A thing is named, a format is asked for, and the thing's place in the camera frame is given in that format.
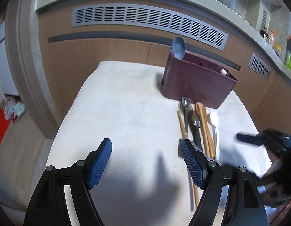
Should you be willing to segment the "white plastic spoon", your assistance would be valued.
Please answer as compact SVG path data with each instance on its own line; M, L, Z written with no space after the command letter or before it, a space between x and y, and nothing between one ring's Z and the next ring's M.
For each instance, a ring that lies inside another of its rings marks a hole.
M216 111L211 111L208 114L208 122L212 126L213 142L214 142L215 147L216 147L215 160L218 161L220 159L220 136L219 136L220 120L219 120L219 116L216 113Z

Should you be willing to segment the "dark metal spoon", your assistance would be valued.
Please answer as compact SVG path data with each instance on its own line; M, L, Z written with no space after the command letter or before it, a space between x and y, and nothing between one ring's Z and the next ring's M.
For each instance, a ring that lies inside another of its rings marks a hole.
M203 152L201 135L200 135L201 123L197 114L192 110L188 112L188 121L189 121L191 133L193 135L194 146L197 148L197 150L199 150L200 152Z

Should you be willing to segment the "wooden spoon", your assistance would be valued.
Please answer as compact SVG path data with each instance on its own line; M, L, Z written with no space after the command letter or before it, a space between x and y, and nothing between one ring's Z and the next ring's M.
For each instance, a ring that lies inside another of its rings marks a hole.
M203 103L197 102L194 109L200 118L202 136L203 136L204 146L205 146L205 152L208 155L208 157L215 159L216 158L216 148L214 146L214 142L213 142L213 139L212 139L212 136L210 134L209 127L208 127L206 108L205 108Z

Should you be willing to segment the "wooden chopstick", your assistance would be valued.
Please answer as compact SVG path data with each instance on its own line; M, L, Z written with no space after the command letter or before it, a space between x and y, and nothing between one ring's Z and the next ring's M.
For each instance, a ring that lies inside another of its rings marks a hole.
M191 190L192 190L193 198L194 198L194 208L196 209L199 204L200 198L199 198L199 193L198 193L198 187L194 184L193 176L191 174L192 164L195 161L195 159L192 157L191 150L188 146L189 140L187 139L187 134L185 133L184 124L183 124L183 119L179 110L177 111L177 116L179 120L181 134L182 134L182 141L180 142L180 145L179 145L179 150L180 150L179 153L183 157L186 163L186 166L188 168L189 178L191 180L190 182Z

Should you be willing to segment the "blue plastic spoon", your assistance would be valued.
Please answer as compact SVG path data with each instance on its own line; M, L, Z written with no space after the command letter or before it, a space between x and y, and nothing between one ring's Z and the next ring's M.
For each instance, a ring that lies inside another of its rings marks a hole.
M182 60L185 55L186 51L186 44L185 41L182 37L177 36L173 39L172 45L171 45L172 50L174 51L174 57Z

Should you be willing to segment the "short grey vent grille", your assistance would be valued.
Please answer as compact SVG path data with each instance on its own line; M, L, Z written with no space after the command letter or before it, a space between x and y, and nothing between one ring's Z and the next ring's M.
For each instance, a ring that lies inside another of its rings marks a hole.
M258 73L264 79L268 80L272 71L270 68L255 54L252 54L248 67Z

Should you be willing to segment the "maroon plastic utensil caddy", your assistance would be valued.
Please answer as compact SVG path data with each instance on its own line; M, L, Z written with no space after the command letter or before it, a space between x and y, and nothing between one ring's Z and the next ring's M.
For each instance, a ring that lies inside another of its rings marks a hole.
M224 67L217 61L202 55L185 53L182 60L170 49L162 77L162 95L180 101L190 99L192 104L203 103L218 109L239 82L229 71L221 74Z

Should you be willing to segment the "yellow lid jar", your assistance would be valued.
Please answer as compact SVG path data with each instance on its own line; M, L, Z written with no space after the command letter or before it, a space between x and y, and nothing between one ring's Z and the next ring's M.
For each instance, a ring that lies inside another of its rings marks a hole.
M276 53L276 55L278 56L278 57L280 57L281 56L281 52L282 52L282 48L279 46L279 45L277 45L276 43L273 45L273 49L274 49L274 52Z

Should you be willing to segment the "cream tablecloth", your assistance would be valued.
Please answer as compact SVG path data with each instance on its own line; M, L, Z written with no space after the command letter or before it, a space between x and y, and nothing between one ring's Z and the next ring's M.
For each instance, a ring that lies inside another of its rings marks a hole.
M105 225L188 225L191 178L178 155L177 101L160 91L164 68L103 61L82 85L52 144L48 165L83 160L103 139L112 153L93 202Z

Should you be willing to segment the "orange cap drink bottle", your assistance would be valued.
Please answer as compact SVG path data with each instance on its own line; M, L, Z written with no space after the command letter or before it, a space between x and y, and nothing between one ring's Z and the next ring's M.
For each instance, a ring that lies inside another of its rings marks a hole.
M276 32L274 30L270 30L270 33L268 34L267 43L270 45L270 47L273 47L276 41Z

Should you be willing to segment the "crumpled cloth on floor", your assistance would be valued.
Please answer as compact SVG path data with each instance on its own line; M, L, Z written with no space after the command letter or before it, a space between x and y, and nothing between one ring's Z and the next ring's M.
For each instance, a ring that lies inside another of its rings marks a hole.
M4 118L11 122L16 122L19 118L23 116L26 111L25 105L16 98L10 97L7 100L4 109Z

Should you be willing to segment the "dark soy sauce bottle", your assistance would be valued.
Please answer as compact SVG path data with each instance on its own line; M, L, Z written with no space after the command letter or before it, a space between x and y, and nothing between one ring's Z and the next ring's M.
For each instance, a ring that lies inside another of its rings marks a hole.
M266 26L261 27L260 34L264 38L264 40L267 40L268 33L267 33L267 27Z

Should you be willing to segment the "long grey vent grille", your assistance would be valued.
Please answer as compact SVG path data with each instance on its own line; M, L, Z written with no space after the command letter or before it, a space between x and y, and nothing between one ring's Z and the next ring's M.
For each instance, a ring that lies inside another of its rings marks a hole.
M72 27L116 24L166 31L182 35L223 51L228 34L194 17L154 6L97 4L76 7Z

